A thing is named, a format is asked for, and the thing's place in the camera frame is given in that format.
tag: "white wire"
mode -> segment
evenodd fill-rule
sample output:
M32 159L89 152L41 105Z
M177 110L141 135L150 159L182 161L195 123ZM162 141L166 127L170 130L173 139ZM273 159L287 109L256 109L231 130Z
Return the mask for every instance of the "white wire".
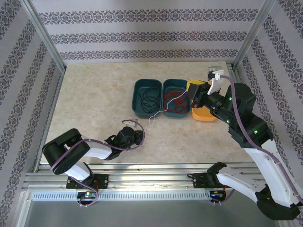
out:
M175 100L175 99L180 98L180 97L181 97L182 95L184 95L185 93L186 93L186 90L185 90L180 96L178 96L177 98L171 99L171 100L167 103L167 108L166 108L166 110L160 110L160 111L158 111L157 113L155 113L154 116L151 116L151 117L148 119L148 122L149 122L149 124L150 124L150 128L147 129L147 130L150 131L150 130L152 129L153 123L154 123L154 121L155 121L155 117L156 117L156 115L157 115L158 113L168 111L168 109L169 109L169 103L170 103L172 100Z

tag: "striped wallpaper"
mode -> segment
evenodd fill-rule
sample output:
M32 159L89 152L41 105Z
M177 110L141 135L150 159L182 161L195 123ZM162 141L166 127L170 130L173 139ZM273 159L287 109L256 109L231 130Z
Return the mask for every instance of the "striped wallpaper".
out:
M264 0L33 0L64 61L227 61Z
M18 0L0 0L0 227L35 163L61 73Z
M257 96L255 112L274 134L278 151L303 187L303 1L278 0L238 72ZM303 223L295 220L296 226Z

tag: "orange bin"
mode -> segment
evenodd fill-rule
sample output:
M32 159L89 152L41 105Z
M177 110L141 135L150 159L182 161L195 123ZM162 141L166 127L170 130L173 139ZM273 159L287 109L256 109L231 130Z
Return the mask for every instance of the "orange bin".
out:
M188 81L187 82L187 90L189 88L189 85L191 83L194 84L203 84L205 82L203 81ZM191 109L191 115L193 116L193 118L197 121L203 121L203 122L212 122L214 120L216 120L217 118L212 116L209 112L209 109L207 109L205 106L203 106L202 108L192 108Z

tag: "beige tabletop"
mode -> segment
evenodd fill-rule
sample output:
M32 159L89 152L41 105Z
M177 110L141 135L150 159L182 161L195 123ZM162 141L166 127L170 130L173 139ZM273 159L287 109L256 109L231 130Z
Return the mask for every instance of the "beige tabletop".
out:
M152 62L69 64L53 115L47 141L71 128L86 137L104 140L117 134L124 119L137 118L149 128L148 119L138 118L132 111L134 84L137 80L167 79L207 80L207 69L225 62ZM228 81L222 89L225 94ZM88 163L103 160L85 157ZM231 138L227 124L199 122L189 114L183 119L160 113L146 134L144 144L133 151L124 151L110 162L117 163L209 163L251 162L244 149ZM42 157L41 163L47 163Z

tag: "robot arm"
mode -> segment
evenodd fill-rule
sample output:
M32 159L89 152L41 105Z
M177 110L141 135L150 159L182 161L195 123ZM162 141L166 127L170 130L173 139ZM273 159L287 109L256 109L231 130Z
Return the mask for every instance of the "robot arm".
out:
M66 173L68 176L88 183L87 181L93 178L93 173L86 164L80 162L82 157L112 160L118 157L123 149L130 148L134 144L139 145L142 140L143 131L135 131L128 126L117 135L110 136L103 144L89 140L77 129L71 129L45 144L42 152L56 175ZM67 154L68 148L71 147L74 147L73 151Z
M192 107L206 106L213 116L229 125L232 138L252 157L267 183L261 185L257 181L235 173L223 163L216 163L211 167L207 178L248 196L272 220L293 220L300 214L298 206L302 206L300 196L303 195L303 190L298 187L284 165L266 122L252 113L256 97L247 85L234 84L236 104L243 127L252 142L267 150L269 154L254 148L246 139L234 112L232 88L229 86L225 96L220 95L218 93L222 84L220 81L220 75L218 77L216 75L212 86L207 83L191 84L188 94L193 100ZM278 165L282 165L286 171L283 172ZM291 184L295 185L298 194L293 191Z

